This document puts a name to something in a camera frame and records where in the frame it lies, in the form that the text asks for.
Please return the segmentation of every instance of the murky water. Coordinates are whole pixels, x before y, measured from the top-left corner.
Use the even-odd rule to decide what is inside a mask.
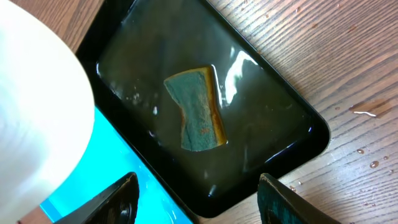
[[[163,81],[209,65],[228,143],[190,152],[181,148],[180,109]],[[310,134],[309,115],[269,72],[191,0],[138,1],[98,63],[98,75],[192,178],[179,184],[194,182],[206,195],[227,191]]]

